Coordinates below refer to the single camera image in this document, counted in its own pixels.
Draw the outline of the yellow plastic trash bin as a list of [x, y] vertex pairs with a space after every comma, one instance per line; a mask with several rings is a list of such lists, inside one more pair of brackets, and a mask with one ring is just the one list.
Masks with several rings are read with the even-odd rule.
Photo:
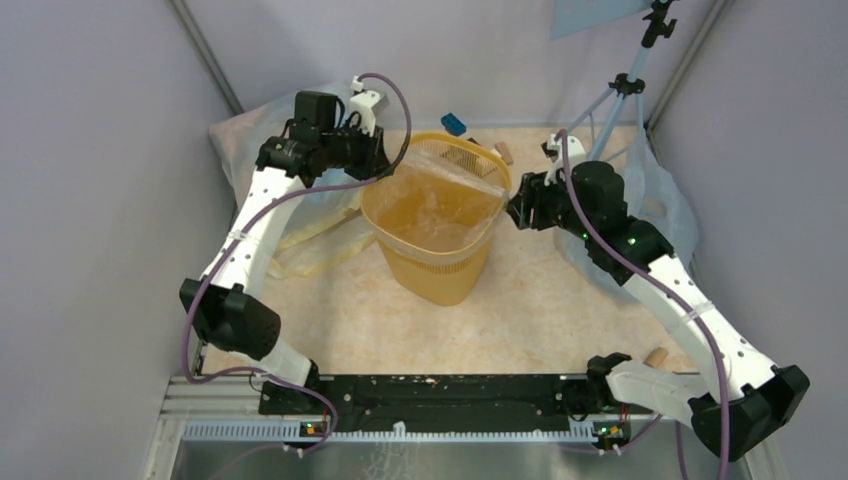
[[511, 186], [509, 166], [495, 152], [419, 133], [395, 173], [365, 188], [361, 211], [397, 283], [453, 306], [482, 273]]

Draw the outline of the clear plastic trash bag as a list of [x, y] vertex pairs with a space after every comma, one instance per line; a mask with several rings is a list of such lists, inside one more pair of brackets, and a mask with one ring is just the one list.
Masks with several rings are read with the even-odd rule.
[[368, 186], [361, 210], [377, 239], [398, 253], [434, 264], [457, 262], [485, 242], [500, 220], [511, 186], [502, 159], [480, 178], [433, 150], [407, 152], [394, 174]]

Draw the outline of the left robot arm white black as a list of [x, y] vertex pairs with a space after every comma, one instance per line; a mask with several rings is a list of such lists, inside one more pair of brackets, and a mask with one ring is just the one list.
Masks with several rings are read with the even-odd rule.
[[364, 186], [384, 176], [393, 162], [376, 117], [385, 94], [357, 84], [348, 100], [300, 91], [279, 134], [256, 151], [250, 184], [223, 245], [197, 279], [187, 278], [179, 297], [199, 340], [247, 362], [250, 372], [286, 382], [283, 401], [297, 413], [319, 404], [314, 363], [281, 333], [279, 315], [262, 303], [264, 280], [280, 240], [316, 223], [303, 201]]

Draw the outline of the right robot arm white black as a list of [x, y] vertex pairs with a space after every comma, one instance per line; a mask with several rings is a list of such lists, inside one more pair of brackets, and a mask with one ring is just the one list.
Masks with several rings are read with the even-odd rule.
[[506, 211], [521, 230], [556, 228], [580, 240], [590, 261], [648, 308], [696, 366], [686, 376], [620, 353], [596, 356], [586, 385], [594, 409], [646, 408], [691, 428], [727, 462], [792, 418], [809, 377], [796, 365], [777, 364], [731, 325], [659, 230], [628, 213], [623, 178], [611, 166], [527, 173]]

